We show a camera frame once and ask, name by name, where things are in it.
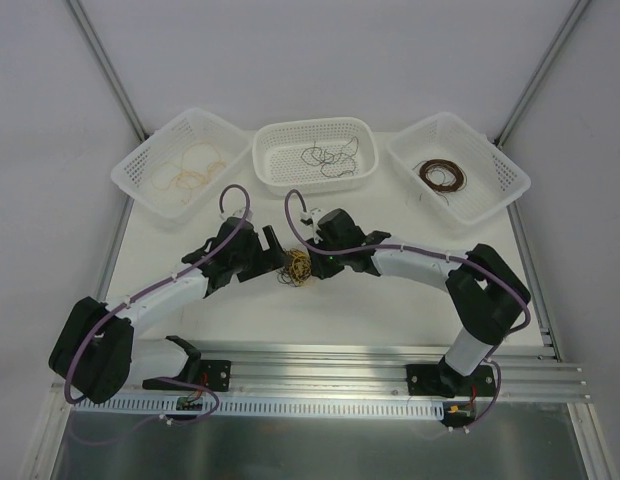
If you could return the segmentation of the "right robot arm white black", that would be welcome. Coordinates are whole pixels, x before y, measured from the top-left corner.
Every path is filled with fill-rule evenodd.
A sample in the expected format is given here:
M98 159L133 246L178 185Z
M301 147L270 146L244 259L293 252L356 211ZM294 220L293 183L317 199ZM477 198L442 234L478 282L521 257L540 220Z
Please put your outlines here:
M301 222L313 229L307 243L316 278L331 278L350 268L449 294L462 328L438 364L417 376L416 388L426 394L462 395L473 385L482 360L509 335L515 321L529 317L529 290L489 245L454 254L428 250L402 243L388 232L365 234L343 209L326 214L313 209L301 215Z

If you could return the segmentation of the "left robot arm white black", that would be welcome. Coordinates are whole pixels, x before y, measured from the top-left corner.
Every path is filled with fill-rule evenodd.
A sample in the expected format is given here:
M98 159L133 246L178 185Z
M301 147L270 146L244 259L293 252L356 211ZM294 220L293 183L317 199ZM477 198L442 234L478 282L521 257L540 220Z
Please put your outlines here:
M101 404L127 383L148 390L211 388L225 391L215 380L215 361L177 335L142 343L139 337L173 312L213 295L231 280L246 282L283 267L285 253L272 226L256 230L239 217L227 218L216 236L185 255L175 273L119 300L92 297L72 308L49 357L50 368L72 393Z

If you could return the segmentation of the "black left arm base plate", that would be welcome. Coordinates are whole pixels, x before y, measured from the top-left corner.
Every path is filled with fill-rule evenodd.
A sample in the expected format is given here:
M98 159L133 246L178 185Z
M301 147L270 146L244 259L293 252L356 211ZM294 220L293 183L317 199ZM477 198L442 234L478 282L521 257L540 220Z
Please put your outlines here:
M170 382L162 377L147 379L142 382L145 390L191 390L184 384L203 386L214 392L227 392L231 379L232 362L229 360L188 360L182 371Z

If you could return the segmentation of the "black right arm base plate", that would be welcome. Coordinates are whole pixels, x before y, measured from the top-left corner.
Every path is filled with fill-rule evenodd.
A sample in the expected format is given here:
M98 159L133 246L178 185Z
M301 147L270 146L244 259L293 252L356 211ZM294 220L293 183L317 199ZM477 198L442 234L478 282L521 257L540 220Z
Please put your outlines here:
M416 363L405 366L406 383L410 396L493 397L496 380L493 369L479 365L470 375L463 376L442 362Z

